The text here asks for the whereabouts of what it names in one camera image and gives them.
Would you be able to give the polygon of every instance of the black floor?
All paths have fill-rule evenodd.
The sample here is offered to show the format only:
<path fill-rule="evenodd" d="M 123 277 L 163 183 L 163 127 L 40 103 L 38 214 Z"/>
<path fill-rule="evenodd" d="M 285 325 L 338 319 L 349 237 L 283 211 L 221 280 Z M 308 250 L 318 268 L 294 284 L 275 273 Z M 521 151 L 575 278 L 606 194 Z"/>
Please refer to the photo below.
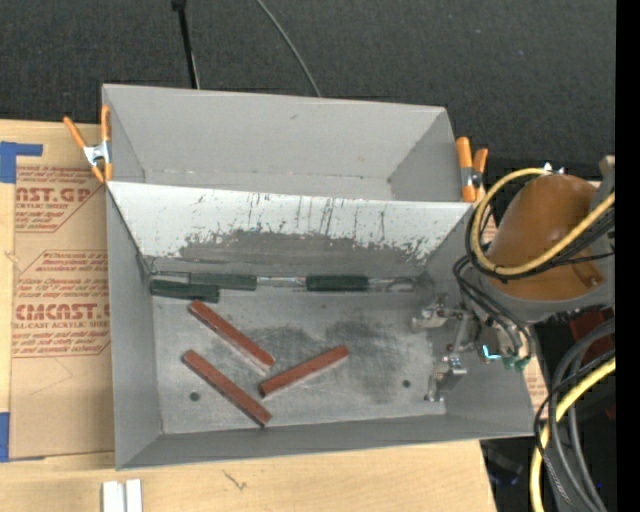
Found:
<path fill-rule="evenodd" d="M 544 162 L 598 177 L 615 154 L 615 0 L 264 3 L 323 96 L 447 107 L 489 148 L 488 181 Z M 187 21 L 201 88 L 315 94 L 255 0 L 190 0 Z M 104 82 L 189 87 L 170 0 L 0 0 L 0 76 L 8 119 L 96 122 Z M 569 343 L 554 329 L 543 350 Z M 615 423 L 598 421 L 585 446 L 616 510 Z M 496 449 L 528 469 L 533 441 Z M 497 484 L 499 510 L 528 510 L 527 486 Z"/>

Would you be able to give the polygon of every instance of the red wooden stick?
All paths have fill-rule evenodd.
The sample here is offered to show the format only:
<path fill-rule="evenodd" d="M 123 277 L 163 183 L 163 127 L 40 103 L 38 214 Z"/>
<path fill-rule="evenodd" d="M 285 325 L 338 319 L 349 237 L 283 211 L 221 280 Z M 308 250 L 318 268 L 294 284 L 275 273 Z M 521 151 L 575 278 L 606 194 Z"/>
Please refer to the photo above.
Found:
<path fill-rule="evenodd" d="M 302 363 L 260 384 L 260 392 L 263 396 L 280 391 L 302 379 L 310 377 L 325 368 L 328 368 L 349 355 L 349 349 L 339 346 L 324 354 L 315 357 L 306 363 Z"/>
<path fill-rule="evenodd" d="M 235 404 L 236 407 L 258 425 L 265 426 L 271 419 L 271 413 L 269 411 L 197 352 L 193 350 L 187 351 L 182 356 L 182 360 L 189 368 L 216 388 L 220 394 Z"/>
<path fill-rule="evenodd" d="M 189 305 L 189 311 L 263 370 L 271 368 L 275 363 L 271 354 L 210 309 L 204 302 L 194 300 Z"/>

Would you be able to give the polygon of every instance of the dark green bar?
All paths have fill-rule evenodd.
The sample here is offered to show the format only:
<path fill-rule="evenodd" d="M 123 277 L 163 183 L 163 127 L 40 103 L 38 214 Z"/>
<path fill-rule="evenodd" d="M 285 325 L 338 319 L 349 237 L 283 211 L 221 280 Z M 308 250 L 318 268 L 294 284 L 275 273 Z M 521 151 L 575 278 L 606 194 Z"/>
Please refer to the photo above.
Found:
<path fill-rule="evenodd" d="M 220 289 L 217 286 L 177 283 L 163 279 L 151 280 L 151 294 L 175 299 L 200 299 L 214 303 L 220 299 Z"/>
<path fill-rule="evenodd" d="M 209 272 L 192 272 L 189 275 L 192 285 L 217 286 L 226 290 L 254 291 L 258 287 L 256 276 L 242 274 L 211 274 Z"/>
<path fill-rule="evenodd" d="M 306 279 L 310 292 L 366 292 L 369 279 L 365 276 L 309 276 Z"/>

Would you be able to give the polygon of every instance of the white plastic piece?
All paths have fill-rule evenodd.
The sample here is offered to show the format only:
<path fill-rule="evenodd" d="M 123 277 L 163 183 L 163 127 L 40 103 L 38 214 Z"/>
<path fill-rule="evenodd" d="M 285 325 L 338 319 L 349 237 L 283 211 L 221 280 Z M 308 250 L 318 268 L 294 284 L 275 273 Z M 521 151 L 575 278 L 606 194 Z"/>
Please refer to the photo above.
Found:
<path fill-rule="evenodd" d="M 142 512 L 142 482 L 139 479 L 104 482 L 102 512 Z"/>

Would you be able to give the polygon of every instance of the blue tape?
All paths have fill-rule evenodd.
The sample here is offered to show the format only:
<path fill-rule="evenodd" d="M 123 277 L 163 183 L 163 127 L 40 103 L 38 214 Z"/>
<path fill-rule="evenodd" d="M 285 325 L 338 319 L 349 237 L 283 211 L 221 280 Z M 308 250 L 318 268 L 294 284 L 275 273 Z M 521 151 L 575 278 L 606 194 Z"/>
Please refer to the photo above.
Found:
<path fill-rule="evenodd" d="M 9 460 L 9 413 L 0 412 L 0 462 Z"/>
<path fill-rule="evenodd" d="M 0 142 L 0 183 L 16 182 L 18 156 L 42 156 L 42 144 Z"/>

